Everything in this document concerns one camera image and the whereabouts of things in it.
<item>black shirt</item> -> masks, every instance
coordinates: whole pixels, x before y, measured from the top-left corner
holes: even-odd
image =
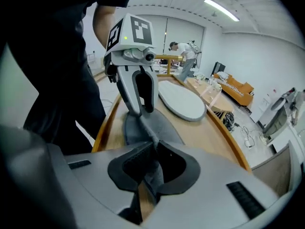
[[[8,44],[20,68],[41,93],[71,84],[87,66],[82,19],[87,7],[126,7],[129,0],[10,0]]]

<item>wooden table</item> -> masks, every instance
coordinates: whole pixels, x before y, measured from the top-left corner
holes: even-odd
[[[200,95],[208,86],[210,86],[207,82],[201,81],[201,84],[196,83],[196,79],[194,78],[188,78],[187,79],[187,86],[189,89],[191,89],[194,93],[197,95]],[[209,105],[212,100],[216,97],[217,92],[216,91],[208,91],[206,92],[201,99]],[[228,100],[225,99],[224,96],[220,95],[217,99],[216,103],[212,107],[212,111],[214,112],[221,112],[223,113],[221,117],[221,122],[224,120],[225,115],[228,112],[233,112],[234,108],[232,104],[228,102]]]
[[[173,75],[158,75],[158,80],[168,80],[186,87],[183,82]],[[251,172],[238,144],[213,111],[208,110],[207,115],[201,121],[188,122],[172,114],[160,99],[156,109],[172,123],[187,146],[202,148],[209,153],[223,156]],[[92,152],[125,146],[122,125],[127,112],[128,109],[119,95],[112,104],[111,110],[100,128]],[[139,186],[139,196],[142,217],[145,220],[154,206],[143,183]]]

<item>backpack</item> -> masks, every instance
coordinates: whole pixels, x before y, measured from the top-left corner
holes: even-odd
[[[198,46],[194,44],[195,41],[190,41],[188,44],[191,46],[192,50],[194,51],[195,54],[201,53],[201,50]]]

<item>person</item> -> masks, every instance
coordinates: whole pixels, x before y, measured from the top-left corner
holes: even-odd
[[[193,51],[192,47],[184,42],[180,42],[180,43],[171,42],[170,49],[173,51],[178,51],[182,57],[186,58],[185,63],[182,65],[183,67],[182,72],[178,76],[178,78],[184,82],[187,78],[190,69],[193,67],[196,61],[196,54]]]
[[[292,125],[295,126],[297,124],[297,120],[299,117],[299,113],[302,107],[303,102],[305,101],[305,89],[302,92],[298,92],[296,94],[294,105],[295,105],[295,116],[292,117]]]
[[[116,7],[129,0],[6,0],[6,41],[39,92],[24,128],[64,155],[90,152],[77,121],[94,139],[105,119],[99,88],[88,66],[82,19],[97,2],[93,30],[106,48]]]

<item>ceiling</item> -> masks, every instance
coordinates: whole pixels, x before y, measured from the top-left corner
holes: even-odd
[[[223,33],[244,32],[269,35],[305,48],[298,26],[279,0],[214,0],[225,7],[239,22],[213,8],[203,0],[130,0],[128,7],[167,7],[209,20]]]

